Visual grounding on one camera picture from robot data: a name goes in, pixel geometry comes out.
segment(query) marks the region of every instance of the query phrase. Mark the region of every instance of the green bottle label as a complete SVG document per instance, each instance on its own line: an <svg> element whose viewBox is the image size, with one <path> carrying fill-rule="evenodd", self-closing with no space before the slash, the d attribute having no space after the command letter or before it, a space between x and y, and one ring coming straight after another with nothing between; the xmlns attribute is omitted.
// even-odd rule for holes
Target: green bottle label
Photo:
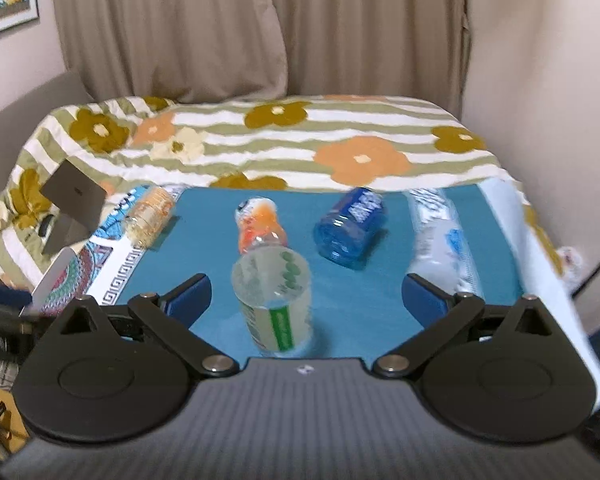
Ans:
<svg viewBox="0 0 600 480"><path fill-rule="evenodd" d="M291 322L289 321L289 307L272 308L270 311L271 325L276 335L278 349L281 352L291 350L294 347L294 337L291 333Z"/></svg>

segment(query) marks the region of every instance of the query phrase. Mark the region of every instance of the metal bolt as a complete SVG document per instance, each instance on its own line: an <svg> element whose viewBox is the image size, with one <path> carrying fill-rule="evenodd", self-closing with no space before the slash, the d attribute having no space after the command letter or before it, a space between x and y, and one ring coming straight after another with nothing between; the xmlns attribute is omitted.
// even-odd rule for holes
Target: metal bolt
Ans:
<svg viewBox="0 0 600 480"><path fill-rule="evenodd" d="M202 359L202 367L210 372L225 372L234 365L234 360L226 355L209 355Z"/></svg>
<svg viewBox="0 0 600 480"><path fill-rule="evenodd" d="M403 372L409 368L409 360L401 355L389 354L378 359L378 366L385 372Z"/></svg>

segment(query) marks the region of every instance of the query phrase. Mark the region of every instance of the blue gripper pad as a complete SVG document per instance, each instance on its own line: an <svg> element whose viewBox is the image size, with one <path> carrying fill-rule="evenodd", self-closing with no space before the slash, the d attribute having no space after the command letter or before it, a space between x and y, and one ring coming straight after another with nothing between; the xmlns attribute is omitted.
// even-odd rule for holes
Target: blue gripper pad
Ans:
<svg viewBox="0 0 600 480"><path fill-rule="evenodd" d="M190 327L211 304L211 280L196 274L171 292L160 297L164 313Z"/></svg>
<svg viewBox="0 0 600 480"><path fill-rule="evenodd" d="M407 274L402 280L402 303L424 327L446 316L454 299L417 274Z"/></svg>

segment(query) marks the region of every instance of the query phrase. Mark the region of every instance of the cable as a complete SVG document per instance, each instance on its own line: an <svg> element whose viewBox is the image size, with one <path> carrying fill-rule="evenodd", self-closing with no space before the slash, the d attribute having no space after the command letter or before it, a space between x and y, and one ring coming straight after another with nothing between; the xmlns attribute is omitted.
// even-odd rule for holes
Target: cable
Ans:
<svg viewBox="0 0 600 480"><path fill-rule="evenodd" d="M582 284L577 288L577 290L571 295L572 299L576 299L580 294L584 292L584 290L591 284L591 282L595 279L597 275L600 273L600 263L593 270L593 272L589 275L589 277L582 282Z"/></svg>

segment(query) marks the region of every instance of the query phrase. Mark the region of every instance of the floral bedspread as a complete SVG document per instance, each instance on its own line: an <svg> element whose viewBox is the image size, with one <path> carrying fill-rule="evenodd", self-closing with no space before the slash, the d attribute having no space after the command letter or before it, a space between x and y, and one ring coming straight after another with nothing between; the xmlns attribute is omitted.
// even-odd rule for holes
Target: floral bedspread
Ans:
<svg viewBox="0 0 600 480"><path fill-rule="evenodd" d="M33 132L0 195L0 279L7 284L32 289L53 259L42 247L58 210L40 186L65 159L107 191L103 218L140 184L388 191L511 180L481 139L416 99L179 105L129 97L67 106ZM530 208L527 220L536 226Z"/></svg>

